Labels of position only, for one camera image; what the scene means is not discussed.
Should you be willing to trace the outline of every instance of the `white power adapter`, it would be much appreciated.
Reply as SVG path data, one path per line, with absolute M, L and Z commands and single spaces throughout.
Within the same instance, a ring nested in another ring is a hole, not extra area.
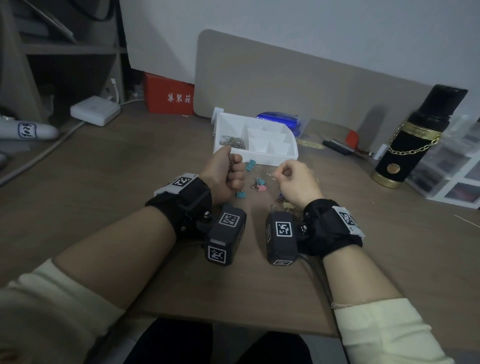
M 119 104 L 98 96 L 89 97 L 70 107 L 70 115 L 74 118 L 98 126 L 107 125 L 120 111 Z

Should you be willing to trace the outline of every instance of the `red box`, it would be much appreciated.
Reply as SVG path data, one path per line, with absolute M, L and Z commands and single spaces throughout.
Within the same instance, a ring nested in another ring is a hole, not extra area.
M 144 97 L 149 112 L 157 114 L 193 114 L 195 86 L 145 72 Z

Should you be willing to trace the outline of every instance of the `wooden desk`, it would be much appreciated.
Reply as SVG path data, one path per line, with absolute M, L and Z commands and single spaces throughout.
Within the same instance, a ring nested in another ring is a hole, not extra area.
M 0 188 L 0 283 L 140 208 L 172 176 L 200 172 L 212 143 L 209 121 L 148 114 L 135 104 L 105 128 L 81 128 Z M 354 214 L 367 236 L 365 249 L 440 343 L 480 349 L 480 229 L 453 216 L 480 225 L 478 211 L 424 200 L 406 185 L 388 190 L 370 179 L 368 164 L 328 149 L 299 152 L 324 194 Z M 267 193 L 246 187 L 247 200 L 234 200 L 249 217 L 232 266 L 212 265 L 200 249 L 187 248 L 134 310 L 334 335 L 309 268 L 303 262 L 273 267 L 264 258 L 264 219 L 277 193 L 272 185 Z

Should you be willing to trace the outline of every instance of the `black bottle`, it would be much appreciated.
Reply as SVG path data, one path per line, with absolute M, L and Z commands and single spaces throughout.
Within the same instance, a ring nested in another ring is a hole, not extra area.
M 450 116 L 468 90 L 435 85 L 388 143 L 388 150 L 372 174 L 372 179 L 389 188 L 398 188 L 428 149 L 438 143 L 450 124 Z

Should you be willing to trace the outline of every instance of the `hand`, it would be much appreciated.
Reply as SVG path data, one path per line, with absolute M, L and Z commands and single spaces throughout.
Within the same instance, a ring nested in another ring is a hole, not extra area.
M 273 176 L 280 183 L 283 196 L 302 210 L 313 200 L 324 198 L 305 163 L 287 160 L 278 166 Z
M 212 191 L 212 204 L 227 202 L 234 192 L 243 188 L 245 181 L 245 163 L 240 154 L 230 154 L 232 147 L 223 146 L 213 154 L 204 167 L 200 178 Z M 230 170 L 230 161 L 235 162 Z

